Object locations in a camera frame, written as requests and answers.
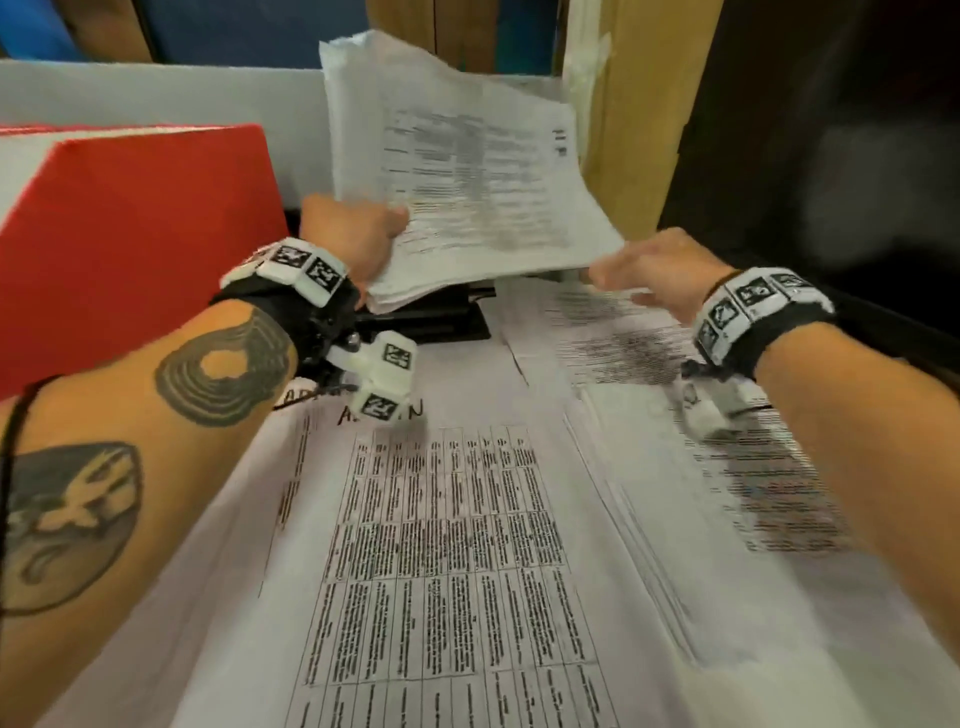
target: paper pile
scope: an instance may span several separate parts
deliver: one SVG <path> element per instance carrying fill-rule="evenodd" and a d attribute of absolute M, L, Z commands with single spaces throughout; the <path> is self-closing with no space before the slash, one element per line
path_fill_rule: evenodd
<path fill-rule="evenodd" d="M 577 268 L 623 245 L 587 192 L 573 109 L 371 31 L 321 44 L 341 199 L 411 210 L 370 310 L 452 283 Z"/>
<path fill-rule="evenodd" d="M 688 659 L 735 665 L 820 645 L 895 664 L 909 645 L 960 686 L 776 411 L 750 415 L 730 441 L 684 435 L 663 385 L 695 352 L 669 315 L 530 279 L 499 281 L 485 306 L 528 383 L 566 401 L 602 499 Z M 753 385 L 742 396 L 764 401 Z"/>

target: red folder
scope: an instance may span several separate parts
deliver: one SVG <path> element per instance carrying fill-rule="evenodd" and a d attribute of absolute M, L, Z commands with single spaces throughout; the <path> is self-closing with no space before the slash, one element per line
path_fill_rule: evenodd
<path fill-rule="evenodd" d="M 263 131 L 0 132 L 0 399 L 140 347 L 285 237 Z"/>

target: black tattoo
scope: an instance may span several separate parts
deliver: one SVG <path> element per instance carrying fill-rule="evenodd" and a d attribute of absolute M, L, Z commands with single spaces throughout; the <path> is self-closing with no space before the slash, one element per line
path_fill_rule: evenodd
<path fill-rule="evenodd" d="M 205 333 L 169 354 L 156 369 L 156 390 L 197 425 L 236 425 L 258 404 L 279 396 L 290 367 L 289 347 L 283 329 L 255 308 L 245 324 Z M 217 352 L 244 354 L 245 371 L 237 376 L 209 375 L 204 360 Z"/>
<path fill-rule="evenodd" d="M 133 532 L 142 487 L 139 452 L 127 443 L 65 445 L 15 457 L 3 612 L 52 609 L 99 579 Z"/>

